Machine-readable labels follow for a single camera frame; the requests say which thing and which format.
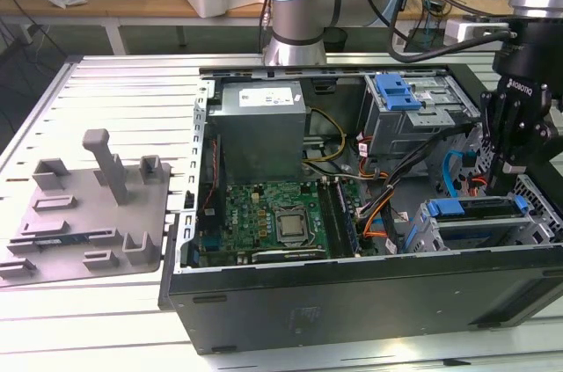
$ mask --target black computer case side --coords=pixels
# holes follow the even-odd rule
[[[563,247],[172,274],[198,354],[519,325],[563,295]]]

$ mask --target gray plastic tray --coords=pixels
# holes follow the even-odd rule
[[[7,245],[13,257],[0,262],[0,287],[158,269],[171,167],[158,156],[123,167],[108,140],[104,129],[84,135],[100,169],[39,161],[38,187]]]

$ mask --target motherboard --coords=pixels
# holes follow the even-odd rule
[[[201,236],[201,264],[350,255],[358,247],[350,213],[360,204],[347,180],[227,186],[224,226]]]

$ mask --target open computer tower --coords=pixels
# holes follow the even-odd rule
[[[203,69],[161,287],[197,352],[514,326],[559,297],[561,176],[485,195],[483,91],[465,65]]]

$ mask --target lab floor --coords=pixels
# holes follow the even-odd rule
[[[153,54],[241,54],[256,51],[255,27],[186,27],[187,46],[180,47],[176,29],[170,27],[129,26],[123,28],[129,52],[132,55]],[[380,28],[347,29],[346,52],[381,52],[385,49],[387,31]],[[69,55],[110,55],[112,53],[106,32],[95,26],[52,26],[49,36]],[[59,54],[43,34],[37,31],[33,44],[20,49],[0,64],[0,153],[32,110],[35,101],[47,89],[54,71],[64,57]],[[441,39],[435,40],[440,45]],[[39,60],[53,69],[36,67]]]

